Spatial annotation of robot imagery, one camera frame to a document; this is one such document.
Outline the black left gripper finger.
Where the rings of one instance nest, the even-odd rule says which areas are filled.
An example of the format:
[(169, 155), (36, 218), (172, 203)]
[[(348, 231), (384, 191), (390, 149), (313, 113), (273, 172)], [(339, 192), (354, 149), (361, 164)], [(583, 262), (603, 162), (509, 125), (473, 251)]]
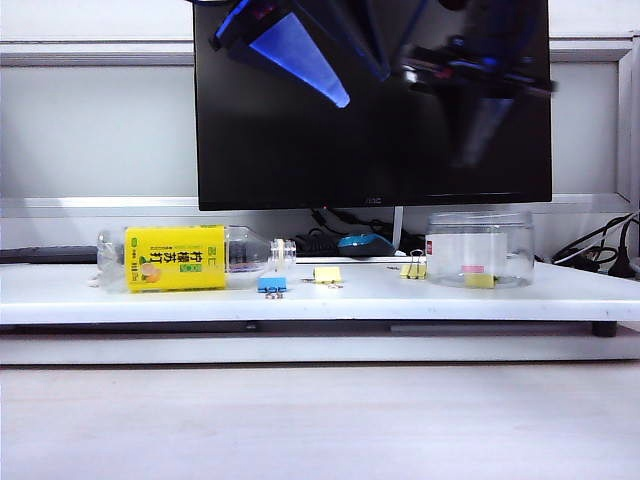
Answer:
[(391, 67), (370, 1), (302, 0), (297, 6), (380, 81)]
[(348, 92), (294, 9), (295, 38), (212, 38), (212, 48), (225, 49), (238, 62), (296, 80), (336, 107), (346, 107)]

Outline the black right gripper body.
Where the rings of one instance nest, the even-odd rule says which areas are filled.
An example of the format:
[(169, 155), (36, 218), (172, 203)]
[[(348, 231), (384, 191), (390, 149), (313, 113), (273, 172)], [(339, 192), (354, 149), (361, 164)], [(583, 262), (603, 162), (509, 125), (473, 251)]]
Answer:
[(439, 52), (444, 55), (439, 78), (456, 85), (486, 87), (504, 98), (519, 93), (549, 97), (556, 89), (548, 74), (525, 72), (533, 63), (529, 57), (511, 59), (505, 53), (478, 53), (462, 36), (450, 37)]

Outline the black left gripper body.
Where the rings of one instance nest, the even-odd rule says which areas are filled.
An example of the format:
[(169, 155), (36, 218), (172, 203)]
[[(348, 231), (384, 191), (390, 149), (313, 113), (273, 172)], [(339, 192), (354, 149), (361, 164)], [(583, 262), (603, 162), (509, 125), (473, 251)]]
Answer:
[(295, 38), (291, 1), (192, 1), (195, 38)]

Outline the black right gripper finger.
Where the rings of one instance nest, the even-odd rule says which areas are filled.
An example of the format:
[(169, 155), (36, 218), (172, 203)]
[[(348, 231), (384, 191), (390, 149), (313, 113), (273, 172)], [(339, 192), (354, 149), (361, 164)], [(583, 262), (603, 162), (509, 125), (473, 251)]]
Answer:
[(475, 167), (479, 162), (479, 146), (476, 140), (480, 98), (473, 92), (441, 92), (439, 95), (446, 120), (455, 167)]
[(476, 140), (479, 146), (479, 162), (483, 160), (487, 150), (491, 146), (494, 137), (499, 132), (501, 125), (512, 109), (515, 100), (504, 97), (479, 96), (480, 107), (478, 120), (476, 121)]

